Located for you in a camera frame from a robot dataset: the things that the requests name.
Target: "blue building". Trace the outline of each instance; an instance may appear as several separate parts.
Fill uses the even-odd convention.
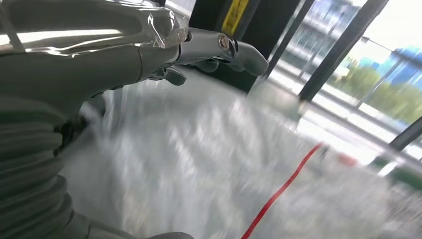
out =
[[[415,61],[422,63],[422,48],[406,47],[396,49],[395,52],[403,54]],[[369,58],[362,58],[360,65],[371,66],[381,75],[385,75],[396,63],[400,57],[391,53],[390,57],[382,64],[379,64]],[[410,84],[422,90],[422,69],[409,61],[403,60],[400,65],[385,79],[393,85]]]

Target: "screw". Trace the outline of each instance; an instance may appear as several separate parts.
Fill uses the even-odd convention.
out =
[[[218,36],[218,46],[224,51],[228,50],[228,38],[226,35],[221,34]]]

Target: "white plastic sheet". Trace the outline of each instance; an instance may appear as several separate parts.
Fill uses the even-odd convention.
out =
[[[281,114],[190,75],[106,98],[108,114],[64,152],[62,174],[77,211],[139,237],[240,238],[316,144]],[[337,159],[318,151],[251,238],[378,238],[387,181]]]

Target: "tree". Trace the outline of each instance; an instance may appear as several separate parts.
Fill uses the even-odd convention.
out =
[[[329,84],[357,99],[364,97],[381,79],[381,75],[370,66],[351,65],[349,69],[345,77]],[[407,83],[395,85],[382,82],[365,103],[407,124],[422,116],[422,92]]]
[[[334,86],[355,98],[364,97],[381,79],[381,75],[372,67],[351,66],[349,73],[334,82]]]

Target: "plastic wrap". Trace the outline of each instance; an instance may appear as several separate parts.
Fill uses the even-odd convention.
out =
[[[10,15],[22,50],[28,53],[76,57],[122,45],[168,48],[185,41],[188,35],[184,16],[176,16],[172,10],[155,7],[146,0],[0,1],[0,4]],[[16,43],[0,31],[0,54],[13,50],[13,46]]]
[[[316,144],[219,83],[145,81],[106,92],[105,119],[64,152],[75,209],[139,237],[240,238]],[[388,182],[318,151],[251,238],[372,239]]]

